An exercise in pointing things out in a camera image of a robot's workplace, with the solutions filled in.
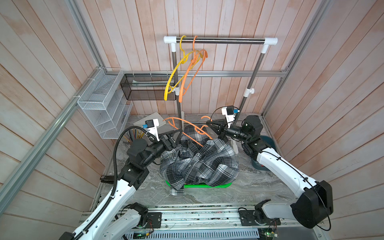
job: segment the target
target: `black cable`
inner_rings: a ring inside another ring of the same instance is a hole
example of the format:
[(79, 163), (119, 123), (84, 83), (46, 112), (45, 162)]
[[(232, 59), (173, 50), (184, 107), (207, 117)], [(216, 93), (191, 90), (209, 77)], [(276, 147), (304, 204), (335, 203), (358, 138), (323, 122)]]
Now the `black cable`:
[[(266, 152), (266, 153), (269, 153), (269, 154), (271, 154), (272, 156), (274, 156), (274, 157), (276, 158), (276, 160), (279, 160), (279, 159), (282, 160), (281, 157), (278, 157), (278, 156), (276, 156), (276, 155), (274, 155), (274, 154), (272, 154), (272, 153), (270, 153), (270, 152), (267, 152), (267, 151), (260, 151), (260, 152)], [(325, 209), (325, 213), (327, 214), (327, 217), (328, 217), (329, 228), (328, 228), (328, 229), (324, 229), (324, 228), (322, 228), (322, 227), (319, 226), (319, 225), (316, 225), (316, 226), (318, 226), (320, 229), (322, 229), (322, 230), (324, 230), (324, 231), (329, 231), (329, 230), (331, 230), (331, 219), (329, 218), (329, 215), (328, 215), (328, 212), (327, 212), (327, 208), (325, 207), (325, 204), (324, 204), (322, 198), (320, 197), (319, 193), (316, 191), (316, 189), (313, 187), (313, 185), (308, 181), (308, 178), (303, 177), (303, 175), (302, 175), (299, 171), (297, 171), (296, 168), (292, 167), (292, 166), (291, 166), (289, 163), (287, 163), (286, 161), (283, 161), (283, 163), (285, 163), (286, 165), (290, 166), (293, 170), (295, 170), (295, 171), (300, 175), (300, 177), (302, 177), (302, 178), (304, 179), (304, 181), (306, 181), (306, 182), (313, 188), (314, 192), (316, 193), (316, 195), (317, 195), (317, 196), (319, 197), (319, 199), (321, 200), (321, 203), (323, 204), (323, 207), (324, 207), (324, 209)]]
[(215, 113), (217, 110), (219, 110), (220, 108), (225, 108), (225, 107), (234, 107), (234, 108), (236, 108), (237, 110), (239, 110), (239, 108), (238, 108), (238, 107), (235, 107), (235, 106), (222, 106), (222, 107), (219, 107), (219, 108), (217, 108), (217, 109), (212, 113), (212, 115), (211, 115), (211, 120), (212, 120), (212, 117), (214, 116), (214, 113)]
[(122, 215), (122, 212), (124, 211), (124, 209), (126, 209), (129, 206), (130, 206), (130, 204), (126, 205), (125, 207), (123, 207), (123, 209), (120, 210), (120, 216)]
[(105, 211), (105, 209), (107, 208), (107, 206), (109, 205), (109, 203), (111, 202), (111, 200), (113, 199), (114, 195), (115, 195), (115, 192), (116, 192), (116, 187), (117, 187), (117, 184), (118, 184), (118, 166), (117, 166), (117, 162), (116, 162), (116, 153), (117, 153), (117, 149), (118, 149), (118, 145), (119, 145), (119, 142), (120, 140), (122, 139), (122, 137), (124, 136), (124, 134), (129, 131), (130, 129), (133, 129), (133, 128), (136, 128), (136, 129), (140, 129), (141, 131), (145, 132), (146, 135), (148, 136), (149, 139), (151, 139), (150, 137), (153, 137), (155, 140), (155, 136), (153, 134), (151, 134), (150, 132), (147, 132), (144, 128), (142, 127), (137, 127), (137, 126), (132, 126), (132, 127), (129, 127), (127, 129), (125, 129), (119, 136), (119, 138), (117, 139), (116, 141), (116, 144), (115, 144), (115, 147), (113, 149), (113, 171), (114, 171), (114, 174), (113, 174), (113, 187), (112, 187), (112, 190), (111, 190), (111, 194), (109, 195), (109, 198), (107, 199), (107, 201), (104, 203), (104, 205), (102, 206), (102, 208), (100, 209), (100, 211), (95, 215), (95, 217), (88, 223), (88, 225), (83, 228), (83, 230), (78, 234), (76, 235), (76, 237), (74, 238), (74, 240), (78, 240), (79, 238), (81, 238), (81, 236), (84, 235), (84, 232), (87, 233), (88, 230), (91, 228), (91, 226), (96, 222), (96, 220), (98, 220), (98, 218), (101, 216), (101, 214)]

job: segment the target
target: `wooden wall panel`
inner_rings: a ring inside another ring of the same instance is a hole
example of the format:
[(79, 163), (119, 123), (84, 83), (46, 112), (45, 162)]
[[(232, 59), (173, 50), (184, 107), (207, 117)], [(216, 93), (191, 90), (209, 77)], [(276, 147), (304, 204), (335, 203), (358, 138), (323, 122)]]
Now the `wooden wall panel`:
[[(163, 36), (277, 37), (262, 70), (285, 69), (320, 0), (77, 0), (98, 50), (108, 66), (124, 70), (171, 70)], [(356, 1), (349, 3), (352, 8)], [(203, 70), (252, 70), (259, 45), (197, 44), (208, 58)], [(191, 51), (191, 44), (184, 45)], [(178, 60), (182, 58), (177, 47)], [(211, 113), (240, 103), (249, 78), (196, 78), (183, 96), (185, 113)], [(279, 79), (257, 78), (244, 112), (261, 113)], [(133, 114), (176, 113), (175, 103), (134, 101)]]
[(335, 1), (266, 116), (285, 159), (332, 185), (332, 239), (384, 235), (383, 14)]
[[(3, 185), (96, 61), (63, 1), (1, 1), (0, 31)], [(0, 238), (58, 239), (73, 231), (89, 210), (112, 147), (76, 111), (0, 217)]]

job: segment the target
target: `gray plaid shirt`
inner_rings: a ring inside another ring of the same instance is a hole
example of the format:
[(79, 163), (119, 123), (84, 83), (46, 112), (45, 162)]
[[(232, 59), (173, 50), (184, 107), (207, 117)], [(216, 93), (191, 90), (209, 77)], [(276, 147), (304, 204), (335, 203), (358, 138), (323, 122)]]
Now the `gray plaid shirt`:
[(211, 187), (236, 179), (239, 165), (232, 147), (221, 139), (210, 140), (188, 125), (184, 132), (203, 145), (182, 135), (180, 144), (161, 155), (160, 173), (170, 183), (171, 195), (183, 195), (184, 184), (205, 183)]

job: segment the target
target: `marble floor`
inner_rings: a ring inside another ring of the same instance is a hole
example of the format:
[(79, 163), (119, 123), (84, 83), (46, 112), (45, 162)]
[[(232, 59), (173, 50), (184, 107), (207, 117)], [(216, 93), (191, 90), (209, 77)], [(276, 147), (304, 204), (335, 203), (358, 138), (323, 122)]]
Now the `marble floor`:
[[(201, 121), (204, 114), (186, 114), (188, 121)], [(133, 115), (128, 119), (126, 127), (132, 126), (134, 122), (146, 117), (147, 115)], [(173, 115), (162, 114), (163, 118)], [(213, 119), (223, 118), (220, 114), (214, 114)], [(166, 132), (174, 128), (168, 123), (158, 128), (158, 132)], [(232, 185), (225, 189), (220, 188), (188, 188), (185, 189), (184, 196), (171, 196), (170, 187), (160, 175), (159, 166), (151, 164), (149, 175), (136, 191), (135, 195), (127, 201), (127, 204), (138, 202), (147, 207), (173, 204), (256, 204), (265, 199), (272, 200), (293, 200), (293, 192), (273, 173), (256, 170), (251, 164), (251, 158), (247, 156), (239, 142), (237, 154), (240, 173)], [(127, 159), (128, 147), (120, 143), (117, 152), (118, 172), (124, 166)], [(109, 175), (113, 175), (113, 165), (109, 168)], [(112, 188), (110, 184), (101, 184), (100, 193), (102, 200)]]

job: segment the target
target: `green plastic tray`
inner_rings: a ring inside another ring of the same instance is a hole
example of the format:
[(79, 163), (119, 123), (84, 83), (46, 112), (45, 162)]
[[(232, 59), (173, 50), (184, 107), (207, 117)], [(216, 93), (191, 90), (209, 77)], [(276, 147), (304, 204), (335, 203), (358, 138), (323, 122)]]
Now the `green plastic tray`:
[[(231, 185), (232, 185), (232, 183), (230, 182), (230, 183), (227, 183), (227, 184), (224, 184), (224, 185), (216, 186), (216, 188), (227, 188), (227, 187), (229, 187)], [(184, 188), (192, 188), (192, 187), (200, 187), (201, 188), (201, 187), (211, 187), (211, 186), (208, 186), (208, 185), (205, 185), (205, 184), (194, 184), (194, 185), (186, 184), (186, 185), (184, 185)]]

